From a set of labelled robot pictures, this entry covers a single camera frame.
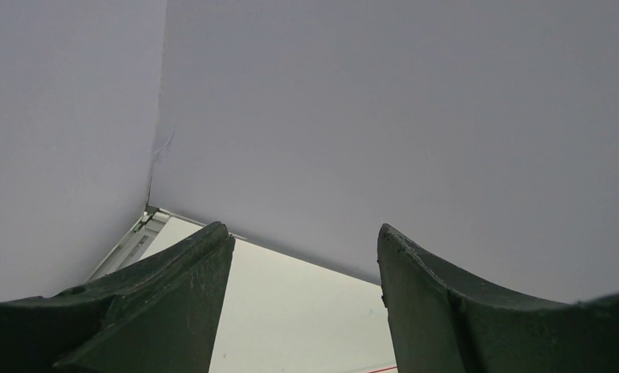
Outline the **white PVC pipe frame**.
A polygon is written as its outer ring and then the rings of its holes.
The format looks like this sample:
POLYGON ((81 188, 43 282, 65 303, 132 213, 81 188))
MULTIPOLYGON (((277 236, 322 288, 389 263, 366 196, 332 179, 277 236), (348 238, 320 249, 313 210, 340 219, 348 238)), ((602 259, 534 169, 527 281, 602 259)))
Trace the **white PVC pipe frame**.
POLYGON ((366 371, 365 373, 395 373, 398 371, 396 366, 377 368, 371 371, 366 371))

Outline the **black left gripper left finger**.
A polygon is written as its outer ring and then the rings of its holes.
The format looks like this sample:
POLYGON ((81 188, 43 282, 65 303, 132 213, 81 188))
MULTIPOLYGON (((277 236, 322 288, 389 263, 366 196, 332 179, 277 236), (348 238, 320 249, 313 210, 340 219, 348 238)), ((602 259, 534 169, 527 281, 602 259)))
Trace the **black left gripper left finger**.
POLYGON ((216 221, 50 298, 0 302, 0 372, 207 372, 235 238, 216 221))

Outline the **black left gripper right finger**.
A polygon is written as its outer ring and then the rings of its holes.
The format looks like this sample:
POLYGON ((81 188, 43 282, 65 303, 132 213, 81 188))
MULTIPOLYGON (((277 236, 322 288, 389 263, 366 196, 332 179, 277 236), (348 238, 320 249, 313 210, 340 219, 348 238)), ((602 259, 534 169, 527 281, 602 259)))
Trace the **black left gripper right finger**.
POLYGON ((619 293, 572 304, 525 295, 387 224, 377 262, 400 372, 619 372, 619 293))

